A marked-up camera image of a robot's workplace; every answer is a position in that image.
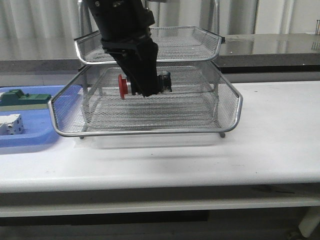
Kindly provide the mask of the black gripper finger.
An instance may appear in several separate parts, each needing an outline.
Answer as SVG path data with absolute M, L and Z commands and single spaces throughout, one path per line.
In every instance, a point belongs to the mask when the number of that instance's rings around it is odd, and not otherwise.
M 159 92 L 157 76 L 158 49 L 158 45 L 152 39 L 146 40 L 137 47 L 140 57 L 140 73 L 137 82 L 144 97 L 149 97 Z
M 114 58 L 122 71 L 133 84 L 133 95 L 142 94 L 141 72 L 139 69 L 140 59 L 134 50 L 113 49 L 109 54 Z

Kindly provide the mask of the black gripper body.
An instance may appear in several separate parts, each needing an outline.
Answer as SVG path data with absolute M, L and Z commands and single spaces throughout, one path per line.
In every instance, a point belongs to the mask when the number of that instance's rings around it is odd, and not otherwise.
M 153 51 L 150 26 L 155 23 L 153 12 L 140 0 L 86 0 L 101 34 L 106 53 L 144 50 Z

